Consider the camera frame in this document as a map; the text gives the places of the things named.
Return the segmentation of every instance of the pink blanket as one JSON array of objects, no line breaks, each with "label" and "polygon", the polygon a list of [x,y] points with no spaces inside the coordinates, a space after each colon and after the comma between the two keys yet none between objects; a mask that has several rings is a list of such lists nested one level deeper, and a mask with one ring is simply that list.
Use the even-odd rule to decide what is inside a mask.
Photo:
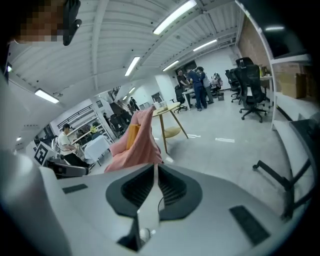
[{"label": "pink blanket", "polygon": [[110,146],[113,159],[112,163],[104,170],[105,173],[139,164],[159,164],[163,162],[161,151],[152,135],[151,120],[154,110],[154,106],[151,106],[133,114],[131,124],[141,125],[134,143],[129,150],[126,150],[129,130],[127,129],[119,141]]}]

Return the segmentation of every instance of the black rubber pad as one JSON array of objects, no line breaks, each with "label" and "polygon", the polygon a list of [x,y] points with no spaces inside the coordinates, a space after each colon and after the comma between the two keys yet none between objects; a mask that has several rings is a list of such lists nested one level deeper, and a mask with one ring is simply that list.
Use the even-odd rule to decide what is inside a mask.
[{"label": "black rubber pad", "polygon": [[87,187],[88,186],[86,184],[79,184],[79,185],[75,185],[75,186],[64,187],[62,190],[65,194],[69,194],[69,193],[77,192],[79,190],[84,190]]},{"label": "black rubber pad", "polygon": [[253,245],[256,246],[260,244],[270,236],[257,219],[243,205],[230,208],[229,211]]}]

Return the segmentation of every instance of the white tablecloth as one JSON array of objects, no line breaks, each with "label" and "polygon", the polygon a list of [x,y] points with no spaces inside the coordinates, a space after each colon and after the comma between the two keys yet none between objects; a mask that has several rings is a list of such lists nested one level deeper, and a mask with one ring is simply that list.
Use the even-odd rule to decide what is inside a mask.
[{"label": "white tablecloth", "polygon": [[98,158],[110,147],[107,138],[103,135],[90,141],[84,149],[85,159],[98,161]]}]

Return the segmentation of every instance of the man in white shirt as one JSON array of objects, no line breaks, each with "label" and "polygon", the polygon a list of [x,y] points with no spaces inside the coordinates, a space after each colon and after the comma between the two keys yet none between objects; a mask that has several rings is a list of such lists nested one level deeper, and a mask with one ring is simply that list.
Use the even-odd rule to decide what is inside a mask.
[{"label": "man in white shirt", "polygon": [[72,166],[79,167],[92,167],[90,164],[82,161],[76,154],[72,151],[76,150],[76,147],[71,145],[68,138],[68,133],[70,132],[70,125],[68,123],[64,124],[62,127],[62,132],[58,136],[58,147],[60,149],[60,154],[64,156],[64,159]]}]

